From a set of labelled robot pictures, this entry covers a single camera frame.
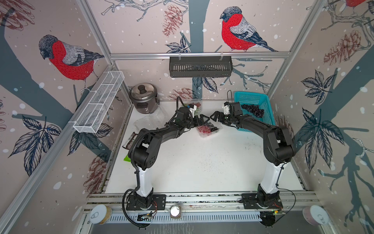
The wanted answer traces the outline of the teal plastic basket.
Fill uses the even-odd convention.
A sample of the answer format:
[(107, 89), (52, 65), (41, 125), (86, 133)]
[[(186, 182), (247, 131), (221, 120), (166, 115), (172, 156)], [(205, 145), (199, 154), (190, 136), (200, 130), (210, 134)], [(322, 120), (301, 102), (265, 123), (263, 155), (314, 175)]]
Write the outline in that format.
[(250, 115), (268, 125), (276, 125), (266, 94), (237, 91), (234, 93), (234, 101), (240, 103), (243, 115)]

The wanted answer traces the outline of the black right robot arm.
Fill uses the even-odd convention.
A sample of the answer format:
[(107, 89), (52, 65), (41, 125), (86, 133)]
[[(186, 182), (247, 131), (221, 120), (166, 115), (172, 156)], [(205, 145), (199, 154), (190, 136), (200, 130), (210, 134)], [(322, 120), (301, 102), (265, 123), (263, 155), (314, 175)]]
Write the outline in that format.
[(268, 161), (265, 175), (258, 186), (257, 204), (267, 208), (280, 200), (279, 179), (282, 170), (295, 155), (293, 139), (286, 127), (264, 123), (243, 114), (239, 102), (225, 102), (223, 112), (216, 111), (210, 119), (226, 126), (245, 129), (263, 139), (264, 156)]

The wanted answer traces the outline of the pink red grape bunch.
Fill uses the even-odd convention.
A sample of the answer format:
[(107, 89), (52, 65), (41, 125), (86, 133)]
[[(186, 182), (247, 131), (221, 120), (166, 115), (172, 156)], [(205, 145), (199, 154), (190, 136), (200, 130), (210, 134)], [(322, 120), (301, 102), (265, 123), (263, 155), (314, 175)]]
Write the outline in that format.
[(199, 126), (197, 129), (200, 134), (203, 134), (203, 135), (210, 134), (207, 125)]

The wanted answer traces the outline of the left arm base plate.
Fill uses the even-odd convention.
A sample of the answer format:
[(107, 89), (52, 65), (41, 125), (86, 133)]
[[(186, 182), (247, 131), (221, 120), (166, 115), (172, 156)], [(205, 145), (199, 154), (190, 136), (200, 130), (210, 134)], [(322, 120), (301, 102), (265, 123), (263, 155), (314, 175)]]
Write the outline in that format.
[(140, 211), (140, 210), (164, 210), (166, 206), (166, 195), (164, 194), (149, 194), (147, 197), (142, 197), (135, 193), (129, 195), (126, 201), (127, 211)]

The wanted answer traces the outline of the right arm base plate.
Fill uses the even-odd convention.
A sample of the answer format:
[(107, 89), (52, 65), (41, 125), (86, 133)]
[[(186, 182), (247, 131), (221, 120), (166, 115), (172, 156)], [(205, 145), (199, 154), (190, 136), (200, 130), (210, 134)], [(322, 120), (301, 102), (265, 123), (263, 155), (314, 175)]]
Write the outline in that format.
[(273, 194), (263, 194), (263, 193), (242, 194), (242, 197), (238, 200), (238, 202), (242, 203), (245, 209), (280, 210), (283, 208), (283, 204), (280, 199), (279, 191)]

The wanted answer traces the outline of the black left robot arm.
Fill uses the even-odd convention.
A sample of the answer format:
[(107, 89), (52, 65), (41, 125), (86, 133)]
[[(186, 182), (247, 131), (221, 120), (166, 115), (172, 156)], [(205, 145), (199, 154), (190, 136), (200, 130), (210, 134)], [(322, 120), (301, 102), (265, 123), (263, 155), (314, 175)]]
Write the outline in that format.
[(161, 144), (179, 138), (185, 130), (203, 126), (208, 121), (209, 117), (203, 114), (195, 116), (191, 108), (178, 97), (175, 113), (163, 128), (140, 130), (128, 152), (135, 169), (137, 185), (126, 191), (137, 207), (147, 209), (152, 206), (153, 186), (149, 172), (156, 162)]

